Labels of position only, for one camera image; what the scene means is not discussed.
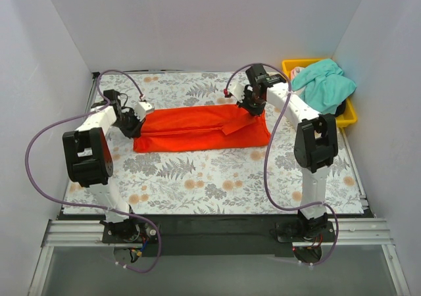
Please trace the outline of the orange t-shirt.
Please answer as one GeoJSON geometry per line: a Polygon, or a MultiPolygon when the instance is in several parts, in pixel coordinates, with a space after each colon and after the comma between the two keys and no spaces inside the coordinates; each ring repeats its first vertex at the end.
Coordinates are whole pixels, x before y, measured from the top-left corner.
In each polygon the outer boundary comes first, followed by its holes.
{"type": "Polygon", "coordinates": [[[252,116],[236,105],[156,110],[140,134],[133,142],[137,153],[262,147],[270,139],[264,115],[252,116]]]}

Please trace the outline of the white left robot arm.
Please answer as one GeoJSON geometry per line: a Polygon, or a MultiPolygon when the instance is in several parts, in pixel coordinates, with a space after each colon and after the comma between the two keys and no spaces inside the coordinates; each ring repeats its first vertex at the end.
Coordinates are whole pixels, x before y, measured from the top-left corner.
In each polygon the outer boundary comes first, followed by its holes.
{"type": "Polygon", "coordinates": [[[132,209],[111,179],[114,168],[106,135],[114,126],[125,137],[138,138],[146,116],[154,107],[144,99],[134,107],[126,107],[121,103],[121,95],[116,90],[106,90],[105,98],[91,106],[91,114],[83,124],[62,135],[62,142],[70,180],[93,195],[105,213],[107,224],[120,223],[119,238],[125,243],[133,243],[139,238],[140,228],[128,220],[127,214],[132,213],[132,209]]]}

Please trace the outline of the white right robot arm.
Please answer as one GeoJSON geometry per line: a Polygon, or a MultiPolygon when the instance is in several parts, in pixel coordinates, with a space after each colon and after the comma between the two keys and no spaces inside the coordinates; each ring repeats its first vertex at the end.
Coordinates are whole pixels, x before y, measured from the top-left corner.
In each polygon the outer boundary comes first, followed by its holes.
{"type": "Polygon", "coordinates": [[[260,116],[266,105],[279,108],[280,116],[294,126],[293,154],[303,177],[301,204],[295,208],[301,220],[297,232],[302,240],[314,241],[333,211],[326,203],[326,184],[330,166],[338,154],[335,116],[311,108],[293,92],[285,73],[277,70],[269,74],[268,67],[263,63],[243,66],[249,83],[245,86],[227,83],[224,95],[234,97],[238,107],[252,116],[260,116]]]}

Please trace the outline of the white cream garment in bin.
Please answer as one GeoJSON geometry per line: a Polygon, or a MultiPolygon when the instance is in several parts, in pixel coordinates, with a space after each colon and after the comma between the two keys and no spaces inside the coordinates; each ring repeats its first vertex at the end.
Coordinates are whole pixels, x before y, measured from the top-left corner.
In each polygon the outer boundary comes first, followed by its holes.
{"type": "Polygon", "coordinates": [[[297,77],[297,75],[302,72],[305,68],[301,66],[294,67],[290,72],[290,80],[293,80],[297,77]]]}

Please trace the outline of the teal t-shirt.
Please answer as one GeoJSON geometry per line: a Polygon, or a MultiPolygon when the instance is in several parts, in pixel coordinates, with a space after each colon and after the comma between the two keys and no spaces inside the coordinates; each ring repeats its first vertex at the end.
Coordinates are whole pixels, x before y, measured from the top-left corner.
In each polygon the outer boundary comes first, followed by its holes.
{"type": "Polygon", "coordinates": [[[291,86],[293,91],[300,91],[299,97],[309,107],[321,114],[335,114],[357,88],[332,59],[305,67],[291,80],[291,86]]]}

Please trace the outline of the floral patterned table mat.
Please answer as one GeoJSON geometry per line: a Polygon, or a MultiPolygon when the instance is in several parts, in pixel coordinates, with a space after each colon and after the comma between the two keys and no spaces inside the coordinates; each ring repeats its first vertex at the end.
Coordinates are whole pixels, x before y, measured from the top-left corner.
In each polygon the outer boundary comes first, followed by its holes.
{"type": "MultiPolygon", "coordinates": [[[[244,74],[163,72],[108,74],[101,89],[115,89],[132,106],[143,93],[156,109],[228,105],[228,81],[246,83],[244,74]]],[[[276,214],[297,207],[302,174],[293,155],[295,130],[279,108],[266,107],[275,132],[271,148],[221,149],[181,153],[136,153],[116,128],[107,141],[122,198],[138,214],[276,214]]]]}

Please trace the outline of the black garment in bin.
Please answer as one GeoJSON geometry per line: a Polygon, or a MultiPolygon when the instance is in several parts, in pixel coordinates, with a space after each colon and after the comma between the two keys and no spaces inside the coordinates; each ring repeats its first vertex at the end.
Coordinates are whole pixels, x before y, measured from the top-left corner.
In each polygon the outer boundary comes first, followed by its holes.
{"type": "Polygon", "coordinates": [[[338,117],[340,115],[342,115],[345,112],[346,109],[346,100],[344,100],[337,108],[335,111],[335,117],[338,117]]]}

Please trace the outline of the yellow plastic bin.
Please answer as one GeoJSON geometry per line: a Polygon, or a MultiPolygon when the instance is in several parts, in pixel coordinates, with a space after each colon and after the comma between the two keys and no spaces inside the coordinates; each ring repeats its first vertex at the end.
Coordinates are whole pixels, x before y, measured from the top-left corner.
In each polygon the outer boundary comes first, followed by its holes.
{"type": "MultiPolygon", "coordinates": [[[[310,64],[316,63],[321,61],[325,58],[311,58],[311,59],[286,59],[282,61],[282,71],[289,77],[290,79],[290,72],[296,66],[307,67],[310,64]]],[[[295,94],[299,96],[300,91],[294,91],[295,94]]],[[[346,98],[346,109],[345,112],[335,117],[336,126],[338,128],[345,128],[350,124],[354,124],[357,121],[357,114],[351,102],[352,94],[346,98]]]]}

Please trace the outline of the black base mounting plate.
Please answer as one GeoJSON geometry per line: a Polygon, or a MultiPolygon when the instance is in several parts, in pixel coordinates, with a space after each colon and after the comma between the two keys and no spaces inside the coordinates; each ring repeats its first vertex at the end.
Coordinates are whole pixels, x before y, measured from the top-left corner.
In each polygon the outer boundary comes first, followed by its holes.
{"type": "Polygon", "coordinates": [[[146,221],[130,218],[104,226],[103,243],[140,246],[152,257],[163,256],[272,255],[292,257],[293,245],[321,256],[321,245],[332,243],[334,226],[308,229],[295,214],[156,214],[146,221]]]}

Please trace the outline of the aluminium table edge rail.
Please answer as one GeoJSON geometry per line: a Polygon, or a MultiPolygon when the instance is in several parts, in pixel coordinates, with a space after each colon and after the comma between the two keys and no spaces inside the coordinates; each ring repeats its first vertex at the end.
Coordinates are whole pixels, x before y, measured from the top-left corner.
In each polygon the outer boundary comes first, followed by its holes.
{"type": "Polygon", "coordinates": [[[318,266],[300,264],[309,246],[282,239],[283,216],[158,216],[162,255],[148,247],[127,268],[129,245],[96,220],[47,227],[30,295],[409,295],[389,227],[381,218],[343,218],[326,236],[318,266]]]}

